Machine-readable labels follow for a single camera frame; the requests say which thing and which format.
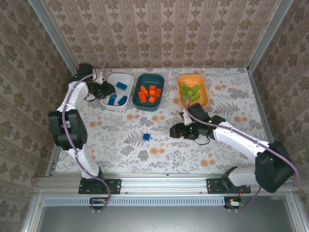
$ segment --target plastic container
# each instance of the plastic container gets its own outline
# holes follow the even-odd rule
[[[123,73],[113,73],[112,75],[110,75],[107,78],[108,83],[111,83],[116,90],[116,94],[117,94],[117,98],[115,100],[115,104],[114,105],[108,105],[108,101],[110,98],[105,98],[100,100],[101,104],[104,105],[104,107],[108,110],[126,110],[127,105],[128,105],[128,101],[129,101],[129,97],[130,97],[130,93],[131,93],[131,89],[133,86],[133,76],[129,75],[129,74],[123,74]],[[127,85],[126,90],[121,90],[120,88],[116,87],[116,84],[118,82],[121,82],[125,85]],[[120,99],[122,99],[123,96],[127,96],[127,100],[126,103],[123,105],[118,105],[118,102],[120,101]]]
[[[177,79],[178,95],[179,95],[179,100],[180,100],[180,106],[182,109],[184,108],[184,106],[183,106],[183,102],[181,99],[181,88],[180,88],[181,83],[185,83],[185,85],[190,88],[194,87],[195,85],[200,85],[201,88],[197,91],[197,93],[200,93],[201,96],[196,101],[191,102],[191,104],[200,103],[200,105],[203,108],[205,108],[208,105],[209,98],[208,98],[204,78],[198,74],[187,74],[187,75],[181,75]]]
[[[140,97],[139,97],[139,92],[140,92],[140,87],[145,86],[147,90],[149,90],[150,86],[155,86],[156,88],[161,89],[161,97],[157,98],[157,100],[152,104],[150,103],[149,100],[149,95],[147,98],[147,102],[141,103],[140,102]],[[135,105],[135,107],[138,110],[144,110],[144,111],[156,111],[159,108],[162,94],[163,94],[163,87],[164,87],[164,78],[158,74],[151,74],[151,73],[145,73],[139,76],[136,82],[136,86],[134,89],[133,97],[132,97],[132,102]]]

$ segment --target wall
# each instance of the wall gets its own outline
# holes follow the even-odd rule
[[[0,231],[18,231],[54,142],[69,70],[25,0],[0,4]]]
[[[245,67],[279,0],[43,0],[75,63]]]
[[[309,211],[309,1],[294,0],[253,75],[272,133],[301,172]]]

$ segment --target blue block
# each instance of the blue block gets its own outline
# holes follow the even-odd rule
[[[118,105],[124,105],[126,103],[126,100],[127,100],[127,96],[123,96],[118,102]]]
[[[117,98],[117,94],[112,94],[110,96],[110,99],[108,101],[108,105],[114,105],[115,104],[115,101],[116,101],[116,98]]]
[[[149,141],[150,140],[150,134],[144,134],[143,140]]]
[[[118,88],[120,88],[122,90],[126,90],[126,88],[127,88],[127,86],[125,84],[121,83],[121,82],[118,82],[116,84],[116,87],[118,87]]]

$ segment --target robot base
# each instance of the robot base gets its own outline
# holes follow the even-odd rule
[[[237,167],[232,167],[227,170],[221,178],[209,178],[206,179],[207,183],[207,193],[208,194],[230,194],[235,193],[251,193],[251,188],[249,185],[235,186],[229,180],[228,176]]]
[[[111,194],[120,194],[121,179],[104,179],[100,169],[98,177],[105,181],[110,188]],[[79,194],[107,194],[107,189],[102,182],[96,179],[82,178],[78,189]]]
[[[210,178],[206,180],[207,183],[207,193],[208,194],[239,194],[239,191],[242,193],[251,193],[250,186],[242,185],[242,186],[231,186],[227,189],[223,183],[221,178]]]

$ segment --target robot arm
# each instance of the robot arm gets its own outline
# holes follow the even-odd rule
[[[69,83],[69,90],[66,97],[59,108],[50,112],[48,115],[48,120],[50,123],[52,135],[57,146],[62,147],[63,150],[67,150],[68,153],[76,160],[78,157],[79,162],[83,167],[96,177],[103,179],[100,167],[93,161],[90,155],[89,149],[86,146],[87,142],[87,130],[82,121],[82,118],[78,112],[84,99],[89,95],[94,95],[95,99],[103,99],[113,94],[115,92],[114,87],[103,80],[102,72],[95,74],[92,78],[89,78],[85,82],[80,82],[75,90],[72,92],[70,101],[66,107],[65,119],[70,133],[70,137],[77,148],[77,154],[75,154],[74,149],[72,149],[69,140],[64,132],[63,124],[61,120],[61,115],[65,106],[65,102],[69,96],[70,91],[73,89],[78,80],[82,79],[84,76],[92,73],[93,69],[91,65],[81,64],[80,69],[76,76],[74,76],[73,82]],[[87,173],[83,171],[82,168],[82,178],[92,179]]]
[[[274,156],[266,149],[257,146],[257,144],[263,144],[290,161],[289,156],[281,143],[261,141],[240,131],[242,134],[245,134],[247,137],[250,137],[255,141],[251,142],[235,133],[235,131],[239,130],[226,122],[224,118],[220,116],[213,116],[210,118],[198,103],[191,105],[188,108],[188,111],[194,117],[204,122],[233,128],[234,132],[232,132],[232,130],[228,131],[220,127],[206,126],[199,122],[192,121],[187,112],[183,110],[181,116],[184,118],[184,123],[178,123],[169,130],[172,138],[182,137],[184,139],[195,140],[198,138],[199,134],[202,134],[230,145],[248,157],[253,164],[255,164],[255,166],[247,168],[232,167],[223,174],[222,185],[226,191],[229,191],[229,189],[234,186],[260,185],[268,192],[275,192],[294,174],[294,171],[286,162]]]

